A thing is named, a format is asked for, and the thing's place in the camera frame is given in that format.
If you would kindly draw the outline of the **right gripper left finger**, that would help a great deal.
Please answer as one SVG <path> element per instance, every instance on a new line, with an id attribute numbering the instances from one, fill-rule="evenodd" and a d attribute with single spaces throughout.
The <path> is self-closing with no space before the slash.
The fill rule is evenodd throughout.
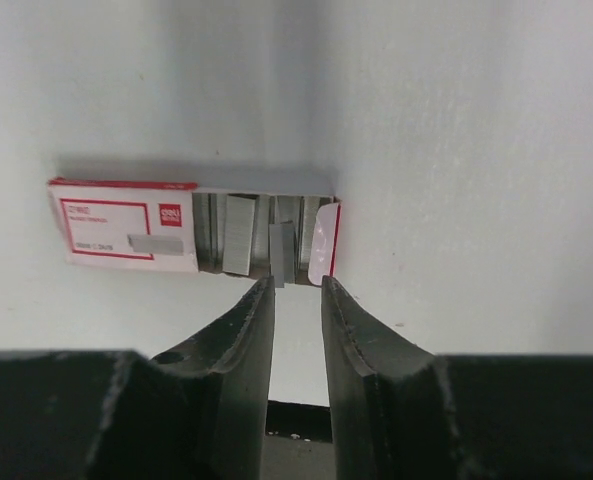
<path id="1" fill-rule="evenodd" d="M 156 355 L 0 351 L 0 479 L 256 479 L 272 278 Z"/>

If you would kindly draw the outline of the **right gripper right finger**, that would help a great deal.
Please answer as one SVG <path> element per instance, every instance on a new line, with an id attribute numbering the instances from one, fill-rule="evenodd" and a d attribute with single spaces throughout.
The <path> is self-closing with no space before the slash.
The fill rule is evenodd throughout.
<path id="1" fill-rule="evenodd" d="M 593 479 L 593 355 L 434 355 L 321 292 L 339 478 Z"/>

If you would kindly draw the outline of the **staple box with staples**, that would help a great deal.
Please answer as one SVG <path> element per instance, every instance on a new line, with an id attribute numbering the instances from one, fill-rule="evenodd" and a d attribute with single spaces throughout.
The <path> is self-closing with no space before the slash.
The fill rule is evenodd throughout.
<path id="1" fill-rule="evenodd" d="M 318 287 L 334 272 L 341 202 L 324 174 L 298 169 L 103 165 L 48 181 L 75 265 L 273 276 Z"/>

